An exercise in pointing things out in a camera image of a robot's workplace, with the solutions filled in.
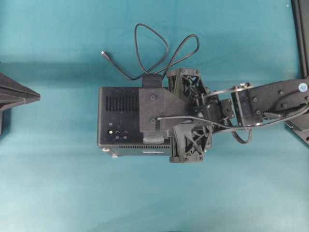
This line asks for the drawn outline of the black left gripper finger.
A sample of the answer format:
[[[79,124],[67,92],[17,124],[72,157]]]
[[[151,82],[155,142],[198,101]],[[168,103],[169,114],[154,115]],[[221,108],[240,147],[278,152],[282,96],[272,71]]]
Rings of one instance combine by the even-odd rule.
[[[12,99],[12,100],[1,100],[0,101],[0,111],[4,112],[4,111],[11,109],[13,107],[37,102],[39,100],[40,100],[40,98],[29,98],[29,99],[21,98],[21,99]]]
[[[32,103],[41,99],[39,93],[23,86],[3,73],[0,74],[0,97],[4,100],[18,100],[24,103]]]

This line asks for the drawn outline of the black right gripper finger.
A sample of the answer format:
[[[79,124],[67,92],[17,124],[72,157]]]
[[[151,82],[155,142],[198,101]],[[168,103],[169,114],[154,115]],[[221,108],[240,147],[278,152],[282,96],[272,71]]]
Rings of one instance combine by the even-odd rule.
[[[162,131],[145,131],[143,132],[143,143],[148,145],[159,145],[164,143]]]
[[[159,74],[143,75],[142,88],[162,88],[162,76]]]

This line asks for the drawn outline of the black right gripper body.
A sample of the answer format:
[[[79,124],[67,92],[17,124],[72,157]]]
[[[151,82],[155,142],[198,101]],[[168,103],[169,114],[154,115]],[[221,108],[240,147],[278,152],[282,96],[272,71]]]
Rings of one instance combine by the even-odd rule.
[[[204,86],[199,70],[179,68],[167,73],[169,91],[189,103],[184,122],[173,127],[171,163],[203,162],[219,124],[235,116],[231,99],[220,100]]]

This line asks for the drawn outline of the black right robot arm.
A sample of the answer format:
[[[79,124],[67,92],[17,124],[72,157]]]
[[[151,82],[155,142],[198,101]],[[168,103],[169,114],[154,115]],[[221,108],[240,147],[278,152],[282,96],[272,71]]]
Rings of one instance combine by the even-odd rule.
[[[145,144],[170,140],[172,163],[202,162],[213,135],[230,132],[247,144],[255,128],[284,122],[303,142],[309,141],[309,75],[259,87],[233,86],[231,97],[219,99],[203,85],[200,71],[176,69],[143,77],[139,90],[140,131]]]

